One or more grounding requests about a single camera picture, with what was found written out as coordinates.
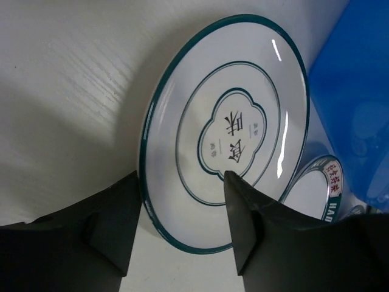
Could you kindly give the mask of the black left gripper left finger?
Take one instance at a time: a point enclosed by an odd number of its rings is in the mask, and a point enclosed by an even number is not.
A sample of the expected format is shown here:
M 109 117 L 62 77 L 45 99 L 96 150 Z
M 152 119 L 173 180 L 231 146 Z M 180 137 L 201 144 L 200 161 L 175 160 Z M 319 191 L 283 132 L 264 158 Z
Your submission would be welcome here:
M 139 180 L 112 186 L 31 223 L 1 227 L 2 291 L 118 291 L 140 215 Z

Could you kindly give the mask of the blue plastic bin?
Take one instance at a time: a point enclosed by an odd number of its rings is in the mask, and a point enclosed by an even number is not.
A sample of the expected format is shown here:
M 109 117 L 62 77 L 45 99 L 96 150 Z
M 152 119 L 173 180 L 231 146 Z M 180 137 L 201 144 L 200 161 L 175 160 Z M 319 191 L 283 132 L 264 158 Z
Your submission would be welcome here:
M 309 74 L 350 191 L 388 212 L 388 2 L 351 1 Z

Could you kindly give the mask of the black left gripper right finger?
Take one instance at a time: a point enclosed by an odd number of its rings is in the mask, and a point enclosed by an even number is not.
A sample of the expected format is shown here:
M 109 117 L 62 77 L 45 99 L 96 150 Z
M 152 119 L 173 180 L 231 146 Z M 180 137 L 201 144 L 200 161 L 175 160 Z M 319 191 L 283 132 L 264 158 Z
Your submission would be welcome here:
M 235 172 L 224 194 L 236 270 L 246 291 L 387 291 L 388 215 L 335 223 L 303 215 Z

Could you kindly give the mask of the white plate thin green rim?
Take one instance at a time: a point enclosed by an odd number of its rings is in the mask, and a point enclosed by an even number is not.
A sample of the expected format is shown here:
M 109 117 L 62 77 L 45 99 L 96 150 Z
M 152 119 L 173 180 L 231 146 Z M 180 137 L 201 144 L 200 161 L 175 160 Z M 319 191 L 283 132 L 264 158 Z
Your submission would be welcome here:
M 303 59 L 277 23 L 233 15 L 190 38 L 162 74 L 140 137 L 142 199 L 160 236 L 190 254 L 229 249 L 225 172 L 279 199 L 309 114 Z

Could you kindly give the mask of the green rim plate left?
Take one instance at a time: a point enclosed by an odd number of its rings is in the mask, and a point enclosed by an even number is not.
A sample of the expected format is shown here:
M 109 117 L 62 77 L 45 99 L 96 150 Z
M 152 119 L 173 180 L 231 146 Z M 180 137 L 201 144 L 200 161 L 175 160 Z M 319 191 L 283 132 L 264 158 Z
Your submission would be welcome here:
M 343 193 L 343 169 L 333 155 L 312 160 L 294 179 L 280 202 L 297 212 L 333 223 Z

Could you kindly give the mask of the green rim plate right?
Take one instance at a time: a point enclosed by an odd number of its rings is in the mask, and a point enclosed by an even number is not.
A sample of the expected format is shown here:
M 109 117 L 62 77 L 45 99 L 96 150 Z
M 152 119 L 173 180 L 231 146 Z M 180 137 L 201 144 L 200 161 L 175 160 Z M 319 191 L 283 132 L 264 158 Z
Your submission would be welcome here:
M 364 213 L 365 213 L 365 207 L 359 204 L 352 207 L 350 210 L 348 210 L 342 218 L 344 219 L 354 215 L 362 215 Z

